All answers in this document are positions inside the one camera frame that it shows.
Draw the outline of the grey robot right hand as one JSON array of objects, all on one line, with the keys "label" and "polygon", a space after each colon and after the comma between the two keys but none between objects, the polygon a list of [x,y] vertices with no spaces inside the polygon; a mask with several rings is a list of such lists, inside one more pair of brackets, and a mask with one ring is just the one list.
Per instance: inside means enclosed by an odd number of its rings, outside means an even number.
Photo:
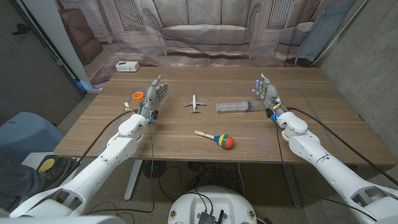
[{"label": "grey robot right hand", "polygon": [[261,73],[261,78],[256,80],[256,86],[252,89],[252,92],[262,100],[268,118],[277,119],[287,112],[282,105],[277,88],[264,73]]}]

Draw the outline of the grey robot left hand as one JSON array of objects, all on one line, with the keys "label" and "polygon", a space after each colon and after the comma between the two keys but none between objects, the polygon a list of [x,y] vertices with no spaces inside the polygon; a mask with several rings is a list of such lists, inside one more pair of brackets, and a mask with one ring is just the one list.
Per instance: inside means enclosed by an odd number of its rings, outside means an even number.
[{"label": "grey robot left hand", "polygon": [[161,79],[162,75],[159,75],[146,91],[144,101],[139,111],[139,114],[146,119],[150,118],[150,115],[160,108],[161,102],[169,93],[168,83],[165,82],[160,84]]}]

